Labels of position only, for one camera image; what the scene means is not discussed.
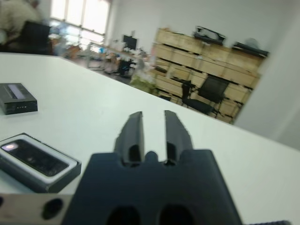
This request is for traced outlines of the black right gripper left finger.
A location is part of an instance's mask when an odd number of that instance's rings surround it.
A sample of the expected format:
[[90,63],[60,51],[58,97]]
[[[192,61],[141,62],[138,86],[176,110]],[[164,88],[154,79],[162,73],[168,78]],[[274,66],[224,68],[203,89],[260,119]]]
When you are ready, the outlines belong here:
[[143,161],[143,113],[131,114],[115,141],[114,153],[122,164],[139,164]]

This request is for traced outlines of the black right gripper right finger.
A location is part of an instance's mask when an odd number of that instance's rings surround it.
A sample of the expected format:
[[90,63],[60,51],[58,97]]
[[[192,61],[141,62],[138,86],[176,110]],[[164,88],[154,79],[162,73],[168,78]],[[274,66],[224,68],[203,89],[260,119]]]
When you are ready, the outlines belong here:
[[192,150],[192,140],[176,113],[165,110],[166,164],[177,164],[185,150]]

